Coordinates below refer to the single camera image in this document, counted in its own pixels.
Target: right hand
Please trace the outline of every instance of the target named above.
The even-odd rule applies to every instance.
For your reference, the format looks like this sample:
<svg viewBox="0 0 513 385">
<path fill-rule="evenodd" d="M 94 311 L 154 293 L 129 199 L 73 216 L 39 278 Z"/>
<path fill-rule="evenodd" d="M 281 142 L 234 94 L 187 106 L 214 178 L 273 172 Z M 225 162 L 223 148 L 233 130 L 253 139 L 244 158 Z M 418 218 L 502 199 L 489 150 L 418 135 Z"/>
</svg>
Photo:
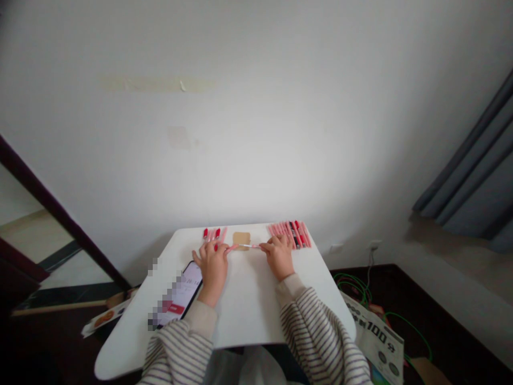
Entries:
<svg viewBox="0 0 513 385">
<path fill-rule="evenodd" d="M 280 234 L 259 246 L 267 255 L 267 263 L 276 279 L 281 282 L 295 273 L 292 265 L 292 242 L 289 236 Z"/>
</svg>

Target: electrical outlet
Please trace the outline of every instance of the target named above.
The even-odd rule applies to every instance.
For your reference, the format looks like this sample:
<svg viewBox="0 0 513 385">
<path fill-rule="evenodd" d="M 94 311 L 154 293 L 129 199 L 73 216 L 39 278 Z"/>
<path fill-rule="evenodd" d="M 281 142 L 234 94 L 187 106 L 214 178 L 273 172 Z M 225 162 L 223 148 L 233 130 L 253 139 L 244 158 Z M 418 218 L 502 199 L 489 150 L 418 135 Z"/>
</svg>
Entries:
<svg viewBox="0 0 513 385">
<path fill-rule="evenodd" d="M 343 243 L 331 245 L 330 254 L 339 254 L 340 252 L 342 252 L 343 247 Z"/>
<path fill-rule="evenodd" d="M 377 250 L 379 248 L 379 245 L 381 245 L 381 243 L 382 243 L 382 240 L 372 240 L 369 242 L 369 246 L 367 248 L 371 249 L 371 250 Z"/>
</svg>

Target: white table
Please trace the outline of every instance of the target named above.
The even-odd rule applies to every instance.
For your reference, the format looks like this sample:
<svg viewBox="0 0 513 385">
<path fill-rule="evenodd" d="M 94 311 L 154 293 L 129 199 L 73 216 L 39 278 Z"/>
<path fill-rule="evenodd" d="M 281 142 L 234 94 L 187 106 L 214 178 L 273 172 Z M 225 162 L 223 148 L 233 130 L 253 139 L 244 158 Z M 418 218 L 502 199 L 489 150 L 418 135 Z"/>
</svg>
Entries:
<svg viewBox="0 0 513 385">
<path fill-rule="evenodd" d="M 155 333 L 148 331 L 148 314 L 192 259 L 191 250 L 201 246 L 203 230 L 189 228 L 175 232 L 160 255 L 157 268 L 146 277 L 100 350 L 95 363 L 95 374 L 100 380 L 110 380 L 143 366 L 146 346 Z M 229 226 L 226 243 L 232 244 L 234 232 L 251 233 L 253 244 L 270 238 L 266 224 Z M 339 317 L 354 339 L 353 318 L 311 236 L 310 239 L 311 249 L 292 250 L 294 269 L 306 286 L 315 288 L 319 298 Z M 284 343 L 274 292 L 277 281 L 264 253 L 260 249 L 232 251 L 228 263 L 224 293 L 216 307 L 219 318 L 213 336 L 214 348 Z"/>
</svg>

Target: door frame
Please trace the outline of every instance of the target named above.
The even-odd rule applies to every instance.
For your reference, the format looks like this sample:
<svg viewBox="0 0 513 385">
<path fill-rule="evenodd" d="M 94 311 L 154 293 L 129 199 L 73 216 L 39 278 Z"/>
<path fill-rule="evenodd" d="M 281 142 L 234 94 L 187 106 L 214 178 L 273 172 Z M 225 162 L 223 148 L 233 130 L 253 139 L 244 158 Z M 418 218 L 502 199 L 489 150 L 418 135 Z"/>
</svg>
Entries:
<svg viewBox="0 0 513 385">
<path fill-rule="evenodd" d="M 2 135 L 0 135 L 0 163 L 54 216 L 61 226 L 75 238 L 87 254 L 122 290 L 129 290 L 131 288 L 128 281 L 112 265 L 84 230 L 69 216 L 64 207 L 46 189 Z"/>
<path fill-rule="evenodd" d="M 0 237 L 0 258 L 20 269 L 36 282 L 43 282 L 50 276 L 45 269 L 34 263 Z"/>
</svg>

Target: power socket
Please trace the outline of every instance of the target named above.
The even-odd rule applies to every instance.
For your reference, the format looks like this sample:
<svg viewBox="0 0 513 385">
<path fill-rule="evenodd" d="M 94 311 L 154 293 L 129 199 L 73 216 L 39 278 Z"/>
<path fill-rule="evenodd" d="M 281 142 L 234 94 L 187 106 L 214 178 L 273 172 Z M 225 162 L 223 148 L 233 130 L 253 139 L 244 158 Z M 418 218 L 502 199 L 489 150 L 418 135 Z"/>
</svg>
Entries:
<svg viewBox="0 0 513 385">
<path fill-rule="evenodd" d="M 370 250 L 377 250 L 379 249 L 379 245 L 381 245 L 382 240 L 372 240 L 369 242 L 369 246 L 367 247 Z"/>
</svg>

